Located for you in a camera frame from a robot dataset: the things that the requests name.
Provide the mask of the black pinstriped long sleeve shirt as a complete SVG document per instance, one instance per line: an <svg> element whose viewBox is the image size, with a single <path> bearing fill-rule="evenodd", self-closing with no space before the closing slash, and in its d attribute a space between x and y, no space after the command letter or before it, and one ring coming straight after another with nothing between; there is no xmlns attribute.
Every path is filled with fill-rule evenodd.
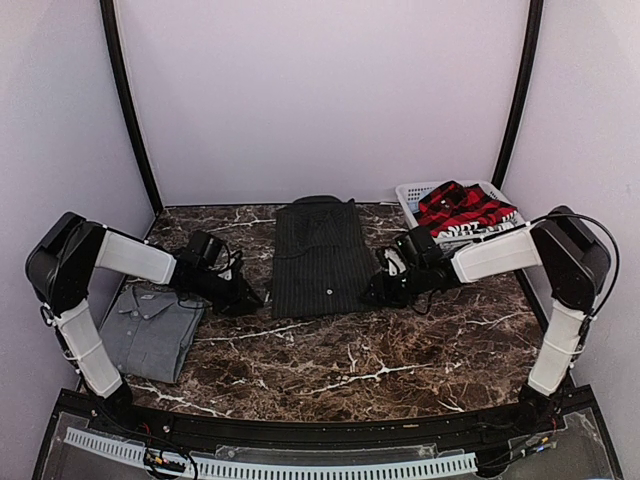
<svg viewBox="0 0 640 480"><path fill-rule="evenodd" d="M309 196L277 210L274 318L368 311L361 295L375 271L354 200Z"/></svg>

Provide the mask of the grey shirt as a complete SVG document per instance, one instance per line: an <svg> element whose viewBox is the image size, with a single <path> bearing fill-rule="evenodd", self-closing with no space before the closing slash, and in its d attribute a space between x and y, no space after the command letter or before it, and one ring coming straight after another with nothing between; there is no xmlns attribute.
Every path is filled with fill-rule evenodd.
<svg viewBox="0 0 640 480"><path fill-rule="evenodd" d="M175 384L204 312L201 301L132 286L117 298L100 336L121 373Z"/></svg>

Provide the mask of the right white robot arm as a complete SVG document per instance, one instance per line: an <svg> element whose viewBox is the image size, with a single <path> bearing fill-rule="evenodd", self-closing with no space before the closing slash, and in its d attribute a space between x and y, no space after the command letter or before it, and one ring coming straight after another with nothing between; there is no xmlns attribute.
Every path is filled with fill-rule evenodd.
<svg viewBox="0 0 640 480"><path fill-rule="evenodd" d="M379 270L362 294L371 306L409 307L422 294L506 273L537 271L544 278L549 312L542 345L510 413L511 426L521 434L534 432L557 407L561 387L617 286L621 267L613 233L565 205L457 248L437 243L419 226L376 256Z"/></svg>

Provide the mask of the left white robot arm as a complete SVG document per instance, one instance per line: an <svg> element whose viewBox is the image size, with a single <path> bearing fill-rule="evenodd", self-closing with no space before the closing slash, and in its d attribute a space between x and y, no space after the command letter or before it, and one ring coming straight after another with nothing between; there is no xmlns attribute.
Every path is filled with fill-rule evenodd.
<svg viewBox="0 0 640 480"><path fill-rule="evenodd" d="M112 270L197 295L223 315L253 314L263 302L244 278L241 252L229 253L225 266L216 265L225 249L221 239L197 231L185 247L169 253L66 212L28 256L25 274L41 303L43 320L55 328L87 389L109 399L101 417L120 436L134 435L141 415L122 399L130 389L109 358L90 313L88 289L94 271Z"/></svg>

